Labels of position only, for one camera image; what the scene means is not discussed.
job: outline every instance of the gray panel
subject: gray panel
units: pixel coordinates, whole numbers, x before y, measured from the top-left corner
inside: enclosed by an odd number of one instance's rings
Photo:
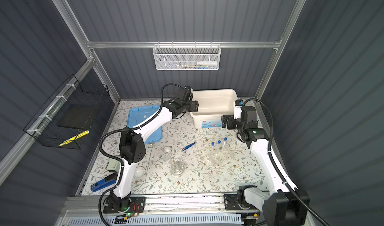
[[[86,58],[51,0],[0,0],[0,160]]]
[[[99,84],[100,80],[91,70],[82,82]],[[80,150],[43,147],[37,142],[31,146],[0,187],[2,224],[55,223],[66,198],[75,194],[113,108],[112,99],[103,102]],[[18,216],[20,211],[25,217]]]
[[[68,0],[90,41],[275,41],[295,0]]]
[[[157,70],[151,49],[96,49],[121,98],[159,98],[167,83],[194,90],[234,89],[238,96],[255,94],[273,49],[222,49],[219,70]],[[175,95],[168,87],[164,96]]]
[[[383,25],[384,0],[308,0],[262,97],[289,174],[331,225],[382,224]]]

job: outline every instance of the yellow object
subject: yellow object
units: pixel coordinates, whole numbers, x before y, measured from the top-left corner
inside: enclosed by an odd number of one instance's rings
[[[82,133],[79,133],[78,135],[76,135],[76,136],[74,136],[74,137],[64,141],[63,143],[59,144],[59,146],[66,145],[66,144],[68,144],[70,142],[73,142],[75,139],[81,138],[81,137],[83,137],[84,135],[87,135],[87,134],[89,134],[89,130],[86,130],[86,131],[84,131]]]

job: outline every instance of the floral pattern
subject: floral pattern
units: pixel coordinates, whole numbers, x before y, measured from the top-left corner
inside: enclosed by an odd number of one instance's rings
[[[128,112],[131,108],[160,104],[159,100],[121,101],[113,118],[109,131],[127,125]],[[145,169],[141,178],[132,181],[132,194],[154,193],[201,193],[236,191],[241,185],[256,185],[261,190],[268,190],[264,182],[263,171],[251,155],[245,143],[236,139],[235,130],[226,128],[195,128],[193,118],[186,113],[180,119],[173,119],[162,127],[163,137],[160,142],[146,144],[147,153],[138,163]],[[228,138],[226,142],[235,158],[228,157],[227,162],[214,166],[209,160],[211,143]],[[105,139],[103,148],[111,155],[119,154],[120,133]],[[182,152],[188,144],[196,142]],[[164,147],[171,147],[171,159],[164,160]],[[185,172],[180,177],[170,173],[173,162],[182,162]],[[108,158],[99,153],[82,195],[100,195],[103,190],[93,193],[90,186],[111,174],[105,170]]]

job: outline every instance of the blue box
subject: blue box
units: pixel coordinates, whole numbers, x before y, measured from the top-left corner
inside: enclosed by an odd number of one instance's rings
[[[147,118],[150,118],[154,113],[156,113],[160,108],[160,105],[148,105],[137,108],[130,109],[128,113],[127,126],[132,128],[140,123],[142,123]],[[163,127],[160,126],[155,132],[147,138],[144,143],[155,143],[159,142],[163,137]]]

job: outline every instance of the product label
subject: product label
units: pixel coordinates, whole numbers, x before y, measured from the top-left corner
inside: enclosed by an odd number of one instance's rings
[[[220,119],[213,119],[213,120],[203,120],[201,123],[202,128],[213,128],[213,127],[221,127],[221,120]]]

